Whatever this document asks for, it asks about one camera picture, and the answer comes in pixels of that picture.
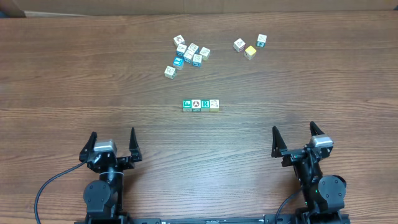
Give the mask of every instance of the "cube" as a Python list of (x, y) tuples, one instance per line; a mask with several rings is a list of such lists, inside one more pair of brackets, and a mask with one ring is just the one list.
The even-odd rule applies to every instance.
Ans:
[(210, 112), (219, 112), (220, 102), (218, 100), (210, 100)]
[(184, 40), (184, 38), (182, 38), (181, 35), (178, 35), (178, 36), (174, 37), (174, 44), (176, 47), (178, 47), (179, 44), (185, 44), (185, 40)]
[(166, 76), (167, 78), (171, 78), (174, 79), (176, 74), (175, 68), (167, 66), (166, 70), (164, 71), (164, 76)]
[(184, 61), (186, 61), (186, 62), (188, 62), (188, 63), (191, 63), (194, 54), (195, 54), (195, 53), (193, 53), (192, 51), (187, 50), (187, 51), (185, 52), (185, 54), (184, 54)]
[(208, 60), (210, 56), (210, 49), (202, 47), (199, 54), (202, 56), (204, 60)]
[(177, 55), (184, 56), (185, 52), (187, 51), (187, 46), (183, 44), (179, 44), (177, 47)]
[(192, 65), (196, 67), (201, 67), (201, 55), (193, 55)]
[(195, 54), (199, 53), (199, 46), (196, 44), (192, 43), (189, 45), (188, 50), (194, 52)]
[(244, 50), (244, 56), (247, 59), (251, 60), (256, 55), (256, 52), (257, 50), (255, 50), (254, 47), (250, 46), (246, 50)]
[(210, 111), (210, 100), (202, 100), (200, 109), (204, 112)]
[(173, 67), (178, 70), (182, 70), (182, 68), (184, 67), (184, 59), (176, 57), (173, 62)]
[(244, 49), (244, 46), (246, 46), (246, 43), (240, 38), (234, 42), (234, 49), (237, 52), (241, 52)]
[(200, 100), (192, 100), (192, 112), (200, 112)]
[(183, 100), (182, 101), (182, 111), (191, 112), (192, 111), (192, 102), (191, 100)]
[(264, 34), (259, 34), (259, 37), (257, 38), (257, 47), (265, 47), (266, 46), (266, 41), (267, 41), (267, 36)]

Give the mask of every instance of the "cable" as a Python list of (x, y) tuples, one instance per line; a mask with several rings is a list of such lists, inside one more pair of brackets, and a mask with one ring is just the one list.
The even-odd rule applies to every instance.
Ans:
[(42, 191), (44, 190), (45, 186), (47, 186), (49, 183), (51, 183), (51, 181), (57, 179), (58, 177), (62, 176), (63, 174), (67, 174), (67, 173), (69, 173), (69, 172), (71, 172), (71, 171), (73, 171), (73, 170), (75, 170), (75, 169), (81, 167), (84, 163), (86, 163), (86, 161), (84, 161), (84, 162), (82, 162), (81, 164), (79, 164), (79, 165), (77, 165), (77, 166), (75, 166), (75, 167), (72, 167), (72, 168), (70, 168), (70, 169), (68, 169), (68, 170), (66, 170), (66, 171), (63, 171), (63, 172), (60, 173), (60, 174), (57, 174), (57, 175), (51, 177), (51, 179), (49, 179), (48, 181), (46, 181), (46, 183), (43, 184), (43, 186), (40, 188), (39, 192), (37, 192), (36, 199), (35, 199), (34, 210), (35, 210), (35, 218), (36, 218), (37, 224), (42, 224), (42, 223), (40, 222), (40, 219), (39, 219), (39, 214), (37, 213), (37, 204), (39, 203), (40, 194), (41, 194)]
[(279, 207), (279, 209), (278, 209), (278, 212), (276, 212), (276, 215), (275, 215), (275, 224), (278, 224), (278, 216), (279, 216), (279, 213), (282, 211), (282, 208), (285, 206), (285, 204), (286, 204), (290, 199), (293, 199), (294, 197), (296, 197), (302, 190), (303, 190), (303, 187), (301, 186), (301, 188), (300, 188), (298, 191), (294, 192), (291, 196), (289, 196), (289, 197), (282, 203), (282, 205), (280, 205), (280, 207)]

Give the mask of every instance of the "wooden table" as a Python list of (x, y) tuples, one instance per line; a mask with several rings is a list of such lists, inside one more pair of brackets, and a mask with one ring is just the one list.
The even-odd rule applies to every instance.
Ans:
[[(335, 140), (321, 168), (347, 180), (343, 212), (398, 219), (397, 11), (2, 19), (0, 32), (0, 223), (35, 223), (38, 189), (79, 163), (92, 131), (128, 155), (132, 126), (144, 157), (126, 171), (133, 217), (274, 213), (299, 182), (271, 158), (271, 129), (298, 148), (313, 120)], [(212, 55), (170, 80), (179, 34)], [(258, 34), (253, 60), (233, 50)], [(221, 111), (183, 113), (194, 98)], [(97, 178), (82, 167), (52, 182), (42, 222), (82, 220)]]

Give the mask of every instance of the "black metal frame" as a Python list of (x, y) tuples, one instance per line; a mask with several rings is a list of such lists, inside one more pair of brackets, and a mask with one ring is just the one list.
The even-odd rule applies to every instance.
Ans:
[(298, 208), (295, 214), (289, 215), (279, 215), (282, 204), (276, 215), (183, 220), (133, 219), (124, 212), (123, 170), (133, 169), (134, 163), (142, 160), (134, 128), (131, 129), (130, 136), (131, 156), (127, 157), (116, 157), (116, 145), (112, 140), (97, 146), (97, 134), (92, 132), (80, 152), (79, 160), (86, 162), (89, 169), (100, 175), (99, 180), (88, 184), (84, 191), (83, 198), (87, 204), (85, 221), (75, 224), (349, 224), (348, 215), (340, 214), (340, 209), (344, 208), (345, 180), (337, 175), (323, 176), (319, 166), (322, 159), (329, 157), (333, 141), (313, 121), (310, 130), (312, 138), (303, 149), (288, 150), (279, 130), (274, 126), (271, 152), (272, 157), (282, 157), (282, 167), (294, 167), (307, 207)]

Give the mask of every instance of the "black cable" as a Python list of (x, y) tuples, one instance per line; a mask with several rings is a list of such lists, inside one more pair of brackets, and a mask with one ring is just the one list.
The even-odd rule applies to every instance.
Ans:
[(280, 207), (279, 207), (279, 209), (278, 209), (278, 212), (276, 212), (276, 215), (275, 215), (275, 224), (278, 224), (278, 216), (279, 216), (279, 213), (282, 211), (282, 208), (285, 206), (285, 204), (286, 204), (290, 199), (293, 199), (294, 197), (296, 197), (302, 190), (303, 190), (303, 187), (301, 186), (301, 188), (300, 188), (298, 191), (294, 192), (291, 196), (289, 196), (289, 197), (282, 203), (282, 205), (280, 205)]
[(39, 219), (39, 214), (37, 213), (37, 204), (39, 203), (40, 194), (41, 194), (42, 191), (44, 190), (45, 186), (47, 186), (49, 183), (51, 183), (51, 181), (57, 179), (58, 177), (62, 176), (63, 174), (67, 174), (67, 173), (69, 173), (70, 171), (73, 171), (73, 170), (75, 170), (75, 169), (81, 167), (84, 163), (86, 163), (86, 161), (84, 161), (84, 162), (82, 162), (81, 164), (79, 164), (79, 165), (77, 165), (77, 166), (75, 166), (75, 167), (72, 167), (72, 168), (70, 168), (70, 169), (68, 169), (68, 170), (66, 170), (66, 171), (63, 171), (63, 172), (60, 173), (60, 174), (57, 174), (57, 175), (51, 177), (51, 179), (49, 179), (48, 181), (46, 181), (46, 183), (43, 184), (43, 186), (40, 188), (39, 192), (37, 192), (36, 199), (35, 199), (34, 210), (35, 210), (35, 218), (36, 218), (37, 224), (42, 224), (42, 223), (40, 222), (40, 219)]

